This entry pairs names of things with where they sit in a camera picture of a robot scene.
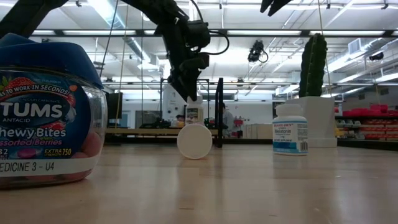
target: green cactus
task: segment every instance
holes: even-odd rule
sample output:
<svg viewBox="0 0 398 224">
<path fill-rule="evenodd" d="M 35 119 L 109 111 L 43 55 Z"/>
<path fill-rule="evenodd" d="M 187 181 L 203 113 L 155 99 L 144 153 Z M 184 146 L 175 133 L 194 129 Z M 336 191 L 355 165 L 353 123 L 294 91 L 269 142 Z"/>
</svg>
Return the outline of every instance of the green cactus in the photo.
<svg viewBox="0 0 398 224">
<path fill-rule="evenodd" d="M 315 34 L 305 44 L 298 93 L 300 97 L 321 96 L 327 51 L 327 42 L 321 34 Z"/>
</svg>

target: white wall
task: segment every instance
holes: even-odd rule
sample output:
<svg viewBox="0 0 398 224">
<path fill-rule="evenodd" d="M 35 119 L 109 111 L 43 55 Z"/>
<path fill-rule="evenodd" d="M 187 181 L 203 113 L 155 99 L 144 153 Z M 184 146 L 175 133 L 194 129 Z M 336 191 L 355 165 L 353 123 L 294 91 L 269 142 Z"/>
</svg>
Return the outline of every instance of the white wall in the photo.
<svg viewBox="0 0 398 224">
<path fill-rule="evenodd" d="M 398 105 L 398 87 L 389 87 L 389 94 L 377 98 L 376 92 L 366 92 L 365 99 L 360 100 L 358 95 L 345 98 L 343 103 L 343 111 L 352 110 L 355 108 L 370 108 L 372 104 L 389 105 L 391 110 L 394 110 L 395 106 Z"/>
<path fill-rule="evenodd" d="M 258 103 L 245 103 L 245 102 L 225 102 L 227 110 L 233 116 L 242 116 L 243 118 L 250 119 L 245 121 L 245 124 L 271 124 L 272 122 L 272 103 L 258 102 Z M 136 111 L 141 110 L 141 102 L 123 101 L 123 113 L 129 114 L 129 127 L 136 128 Z M 150 102 L 145 101 L 143 104 L 144 110 L 160 110 L 158 101 Z M 207 118 L 207 102 L 203 104 L 204 116 Z M 215 116 L 215 102 L 210 102 L 210 117 Z"/>
</svg>

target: blue lid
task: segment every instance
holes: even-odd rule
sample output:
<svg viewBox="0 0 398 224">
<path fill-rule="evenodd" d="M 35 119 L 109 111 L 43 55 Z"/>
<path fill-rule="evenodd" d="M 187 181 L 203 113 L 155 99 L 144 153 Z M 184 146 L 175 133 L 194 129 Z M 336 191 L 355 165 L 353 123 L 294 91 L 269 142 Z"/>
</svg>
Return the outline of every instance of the blue lid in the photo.
<svg viewBox="0 0 398 224">
<path fill-rule="evenodd" d="M 37 43 L 15 34 L 0 39 L 0 67 L 39 67 L 76 75 L 98 88 L 102 82 L 83 47 L 73 43 Z"/>
</svg>

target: white pedestal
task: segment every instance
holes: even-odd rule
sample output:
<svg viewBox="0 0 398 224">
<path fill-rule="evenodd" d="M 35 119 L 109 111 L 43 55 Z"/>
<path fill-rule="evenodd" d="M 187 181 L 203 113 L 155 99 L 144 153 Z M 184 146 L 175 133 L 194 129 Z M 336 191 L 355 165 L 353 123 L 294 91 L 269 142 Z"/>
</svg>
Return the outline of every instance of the white pedestal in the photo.
<svg viewBox="0 0 398 224">
<path fill-rule="evenodd" d="M 298 104 L 308 121 L 309 147 L 337 147 L 335 137 L 335 99 L 308 96 L 286 101 Z"/>
</svg>

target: small bottle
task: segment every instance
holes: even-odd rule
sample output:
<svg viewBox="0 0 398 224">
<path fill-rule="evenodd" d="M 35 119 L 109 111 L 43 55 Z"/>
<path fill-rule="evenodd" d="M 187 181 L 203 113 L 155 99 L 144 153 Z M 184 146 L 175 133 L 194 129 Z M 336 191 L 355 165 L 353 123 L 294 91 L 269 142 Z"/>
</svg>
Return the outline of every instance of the small bottle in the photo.
<svg viewBox="0 0 398 224">
<path fill-rule="evenodd" d="M 284 104 L 276 107 L 273 122 L 274 154 L 306 156 L 308 154 L 308 121 L 302 116 L 300 105 Z"/>
<path fill-rule="evenodd" d="M 190 97 L 187 100 L 187 112 L 185 113 L 185 124 L 202 124 L 205 125 L 203 119 L 203 98 L 197 97 L 196 101 L 193 101 Z"/>
</svg>

